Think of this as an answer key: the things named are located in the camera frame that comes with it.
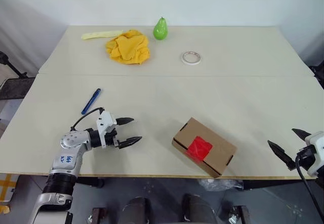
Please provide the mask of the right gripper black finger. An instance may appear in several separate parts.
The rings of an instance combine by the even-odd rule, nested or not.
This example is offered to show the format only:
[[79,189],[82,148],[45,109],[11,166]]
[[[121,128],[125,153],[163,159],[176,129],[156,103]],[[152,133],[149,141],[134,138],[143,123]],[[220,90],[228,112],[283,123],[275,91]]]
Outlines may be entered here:
[[268,144],[269,144],[271,150],[273,151],[273,153],[274,153],[274,154],[275,154],[275,155],[276,155],[276,156],[277,156],[281,161],[283,161],[283,162],[286,164],[287,168],[288,168],[289,170],[294,170],[294,169],[295,169],[295,162],[294,162],[294,160],[293,160],[290,156],[288,156],[288,155],[285,153],[284,149],[281,148],[281,147],[280,147],[279,145],[277,145],[276,143],[270,141],[270,140],[268,140],[267,142],[268,142]]
[[310,133],[297,128],[292,128],[292,131],[303,141],[305,141],[305,139],[311,135]]

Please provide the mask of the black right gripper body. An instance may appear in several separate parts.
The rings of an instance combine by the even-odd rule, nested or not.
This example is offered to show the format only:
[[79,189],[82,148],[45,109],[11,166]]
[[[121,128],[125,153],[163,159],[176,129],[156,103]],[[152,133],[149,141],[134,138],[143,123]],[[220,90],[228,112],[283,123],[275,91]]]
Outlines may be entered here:
[[302,148],[296,155],[295,167],[308,170],[315,163],[315,153],[316,149],[312,144]]

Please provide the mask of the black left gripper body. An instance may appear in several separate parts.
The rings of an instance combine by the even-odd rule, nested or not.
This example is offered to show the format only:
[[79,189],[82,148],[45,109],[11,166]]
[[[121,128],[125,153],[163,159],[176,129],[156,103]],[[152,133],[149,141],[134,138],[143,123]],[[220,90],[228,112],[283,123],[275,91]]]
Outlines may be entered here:
[[118,148],[118,140],[116,139],[117,131],[114,128],[111,132],[107,132],[105,134],[105,143],[106,146],[113,146],[115,148]]

